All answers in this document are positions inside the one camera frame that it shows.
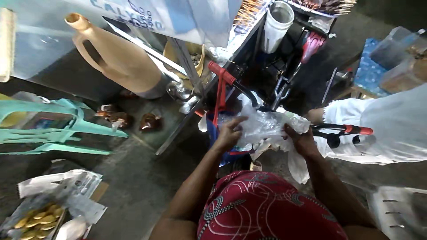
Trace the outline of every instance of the beige plastic container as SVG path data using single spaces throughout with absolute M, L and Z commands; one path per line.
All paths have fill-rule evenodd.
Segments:
M 78 13 L 65 22 L 77 31 L 73 42 L 82 57 L 96 70 L 140 97 L 154 99 L 166 92 L 167 77 L 144 49 L 132 42 L 92 25 Z M 89 40 L 101 59 L 95 61 L 83 42 Z
M 427 59 L 407 59 L 386 72 L 380 87 L 392 94 L 411 90 L 427 82 Z

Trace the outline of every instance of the white cloth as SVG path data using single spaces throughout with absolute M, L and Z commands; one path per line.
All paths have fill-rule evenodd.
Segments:
M 325 123 L 369 127 L 374 134 L 361 136 L 356 146 L 355 135 L 342 136 L 333 150 L 315 137 L 323 155 L 381 165 L 427 159 L 427 84 L 379 99 L 334 101 L 324 112 Z

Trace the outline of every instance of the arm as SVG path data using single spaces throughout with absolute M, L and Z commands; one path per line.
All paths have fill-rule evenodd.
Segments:
M 235 128 L 246 119 L 237 117 L 223 125 L 216 142 L 182 183 L 168 209 L 160 217 L 150 240 L 196 239 L 197 223 L 214 185 L 221 157 L 236 145 L 242 132 L 235 131 Z
M 387 240 L 388 237 L 376 227 L 369 211 L 351 194 L 319 153 L 311 128 L 299 135 L 285 125 L 285 131 L 307 163 L 316 198 L 334 214 L 349 239 Z

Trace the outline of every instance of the hand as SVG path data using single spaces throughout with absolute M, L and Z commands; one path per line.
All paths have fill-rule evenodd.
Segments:
M 219 130 L 218 139 L 215 141 L 211 149 L 216 149 L 220 151 L 229 151 L 236 144 L 237 141 L 242 136 L 242 131 L 240 129 L 236 129 L 238 125 L 246 121 L 248 117 L 236 117 L 232 121 L 228 123 L 224 123 L 222 128 Z
M 311 128 L 308 129 L 306 133 L 298 134 L 295 132 L 295 130 L 289 126 L 288 124 L 285 124 L 285 132 L 289 135 L 289 137 L 292 138 L 292 141 L 294 143 L 294 147 L 296 151 L 303 156 L 306 157 L 315 157 L 315 156 L 321 156 L 319 150 L 317 149 L 316 143 L 314 142 L 313 132 L 311 131 Z

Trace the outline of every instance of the concrete floor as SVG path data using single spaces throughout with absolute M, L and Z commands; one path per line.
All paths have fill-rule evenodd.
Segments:
M 340 62 L 357 54 L 366 38 L 384 38 L 399 25 L 411 30 L 425 27 L 423 9 L 426 8 L 409 1 L 359 0 L 351 14 L 338 19 L 333 29 L 337 38 L 328 39 L 325 49 L 305 66 L 310 71 L 301 70 L 300 78 L 305 80 L 299 88 L 304 99 L 295 111 L 304 113 L 319 105 L 325 91 L 325 82 L 321 79 L 327 79 Z M 109 139 L 108 144 L 115 148 L 115 152 L 106 157 L 65 152 L 1 156 L 0 221 L 19 204 L 16 183 L 41 174 L 48 168 L 50 160 L 66 158 L 103 174 L 104 181 L 110 184 L 100 200 L 108 210 L 93 226 L 89 239 L 148 239 L 150 230 L 176 190 L 207 151 L 208 137 L 195 127 L 198 120 L 197 116 L 193 117 L 184 130 L 186 137 L 177 139 L 160 157 L 132 137 Z M 269 150 L 259 160 L 264 170 L 283 176 L 301 191 L 312 191 L 309 183 L 298 185 L 293 181 L 287 168 L 286 153 Z M 386 166 L 330 161 L 343 181 L 364 189 L 372 190 L 381 185 L 427 189 L 427 161 Z M 361 200 L 364 199 L 363 191 L 351 188 Z

